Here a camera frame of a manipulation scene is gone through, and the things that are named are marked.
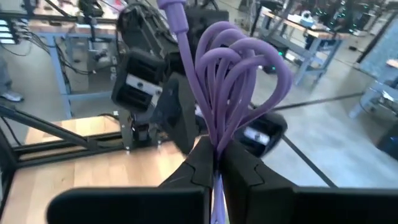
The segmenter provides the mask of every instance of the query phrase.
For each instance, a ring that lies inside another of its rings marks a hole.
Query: gray floor
[[[237,0],[222,0],[220,8],[230,12],[231,21],[243,16],[236,10]],[[294,42],[303,44],[302,34],[294,32]],[[370,37],[361,38],[358,47],[364,47]],[[327,102],[280,110],[289,129],[286,137],[293,145],[282,141],[276,149],[263,158],[264,162],[281,175],[299,185],[327,186],[327,184],[293,151],[300,149],[319,169],[339,187],[398,187],[398,162],[375,148],[374,143],[392,123],[392,119],[378,111],[363,113],[349,119],[348,111],[358,102],[358,96],[339,100],[337,96],[361,93],[372,78],[352,68],[360,52],[348,50],[355,40],[346,41],[332,61],[327,74],[313,85],[308,77],[300,86],[294,86],[279,106],[294,105],[314,100]],[[9,47],[22,53],[27,43]],[[30,55],[17,57],[6,54],[14,89],[25,95],[25,102],[15,106],[47,121],[65,119],[61,97],[57,89],[53,66],[49,56],[36,47]],[[275,88],[273,75],[258,71],[254,103],[262,103]],[[97,85],[88,77],[70,74],[74,90],[86,90]],[[97,82],[107,80],[98,77]],[[77,118],[110,113],[117,109],[110,99],[81,101],[72,104]],[[23,141],[27,128],[11,122]]]

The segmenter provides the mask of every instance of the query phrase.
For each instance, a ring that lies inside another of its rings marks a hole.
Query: purple cable
[[[203,33],[194,66],[183,3],[185,0],[157,0],[159,8],[166,12],[170,30],[177,35],[186,76],[219,159],[235,130],[263,115],[286,96],[292,86],[292,74],[275,48],[262,40],[246,37],[229,22],[217,22]],[[228,48],[221,47],[228,43],[233,44]],[[260,65],[271,64],[275,66],[278,76],[276,88],[264,104],[249,110],[256,70]],[[223,184],[218,170],[215,172],[214,195],[211,223],[224,224]]]

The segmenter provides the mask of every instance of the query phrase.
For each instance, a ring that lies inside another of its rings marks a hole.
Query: coiled purple cable
[[[177,36],[186,76],[219,159],[235,130],[263,115],[286,96],[292,86],[292,74],[275,48],[262,40],[246,37],[229,22],[217,22],[203,33],[194,66],[187,38],[184,2],[157,0],[159,8],[166,12],[170,30]],[[221,47],[228,43],[233,44],[228,48]],[[264,104],[249,110],[256,84],[256,70],[260,65],[271,64],[277,72],[277,86]],[[223,184],[218,170],[215,173],[214,195],[211,223],[224,224]]]

